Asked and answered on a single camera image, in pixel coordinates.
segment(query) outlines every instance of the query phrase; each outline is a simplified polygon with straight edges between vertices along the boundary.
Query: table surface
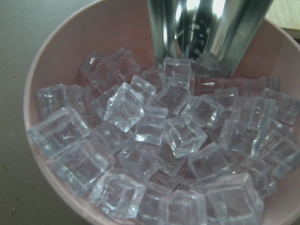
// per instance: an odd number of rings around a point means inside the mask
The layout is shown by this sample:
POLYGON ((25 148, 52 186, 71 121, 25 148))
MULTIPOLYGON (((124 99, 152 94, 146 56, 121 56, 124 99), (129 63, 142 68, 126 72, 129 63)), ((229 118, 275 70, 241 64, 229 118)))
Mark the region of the table surface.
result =
POLYGON ((88 224, 56 195, 34 161, 23 125, 23 91, 45 39, 69 15, 93 1, 0 0, 1 225, 88 224))

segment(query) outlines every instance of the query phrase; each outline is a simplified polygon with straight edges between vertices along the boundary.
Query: gray countertop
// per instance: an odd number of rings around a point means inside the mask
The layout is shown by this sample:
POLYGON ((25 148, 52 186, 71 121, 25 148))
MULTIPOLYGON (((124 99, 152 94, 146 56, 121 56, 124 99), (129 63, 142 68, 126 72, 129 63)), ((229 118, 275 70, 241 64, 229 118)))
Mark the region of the gray countertop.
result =
POLYGON ((0 224, 87 225, 52 190, 27 143, 23 91, 40 46, 94 0, 0 0, 0 224))

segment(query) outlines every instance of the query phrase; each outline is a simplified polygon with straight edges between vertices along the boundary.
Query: pink bowl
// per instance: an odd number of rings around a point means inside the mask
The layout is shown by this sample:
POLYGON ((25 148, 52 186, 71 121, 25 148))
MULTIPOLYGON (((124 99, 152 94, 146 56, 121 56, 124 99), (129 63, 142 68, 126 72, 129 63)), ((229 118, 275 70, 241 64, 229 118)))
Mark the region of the pink bowl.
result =
MULTIPOLYGON (((36 90, 58 83, 78 82, 79 67, 91 51, 110 55, 120 47, 131 49, 139 63, 153 63, 146 0, 103 0, 70 16, 45 41, 30 68, 24 93, 26 130, 41 119, 36 90)), ((236 70, 247 77, 281 77, 280 90, 300 98, 300 47, 283 30, 264 21, 236 70)), ((300 137, 300 122, 295 128, 300 137)), ((47 158, 31 139, 33 156, 60 197, 94 225, 116 225, 86 197, 77 198, 48 168, 47 158)), ((300 217, 300 168, 278 183, 278 192, 266 201, 264 225, 287 225, 300 217)), ((129 220, 122 224, 138 224, 129 220)))

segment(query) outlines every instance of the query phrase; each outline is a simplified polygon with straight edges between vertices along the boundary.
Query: pile of ice cubes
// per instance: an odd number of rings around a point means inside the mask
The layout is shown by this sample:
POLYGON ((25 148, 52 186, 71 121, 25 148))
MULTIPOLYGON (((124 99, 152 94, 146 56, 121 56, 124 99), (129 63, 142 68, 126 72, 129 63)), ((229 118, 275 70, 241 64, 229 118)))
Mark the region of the pile of ice cubes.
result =
POLYGON ((147 225, 259 225, 263 200, 300 165, 300 101, 279 79, 195 78, 189 59, 157 71, 131 51, 92 53, 85 86, 37 91, 28 134, 76 196, 147 225))

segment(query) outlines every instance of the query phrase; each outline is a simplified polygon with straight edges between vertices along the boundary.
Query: pink plastic container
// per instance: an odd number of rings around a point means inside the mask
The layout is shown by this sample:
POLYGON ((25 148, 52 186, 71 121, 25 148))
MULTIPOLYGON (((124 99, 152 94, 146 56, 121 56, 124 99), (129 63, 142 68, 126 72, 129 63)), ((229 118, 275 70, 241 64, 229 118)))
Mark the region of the pink plastic container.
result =
MULTIPOLYGON (((45 41, 30 68, 24 93, 26 130, 41 119, 36 90, 76 83, 79 67, 91 51, 110 55, 120 47, 131 49, 139 63, 153 64, 146 0, 102 0, 70 16, 45 41)), ((281 77, 280 91, 300 98, 300 47, 282 29, 264 21, 236 70, 246 77, 281 77)), ((300 122, 294 127, 300 139, 300 122)), ((94 225, 116 225, 86 198, 76 198, 46 165, 46 157, 31 139, 33 156, 60 197, 94 225)), ((300 217, 300 168, 278 183, 278 192, 266 201, 263 225, 288 225, 300 217)), ((129 220, 122 224, 138 224, 129 220)))

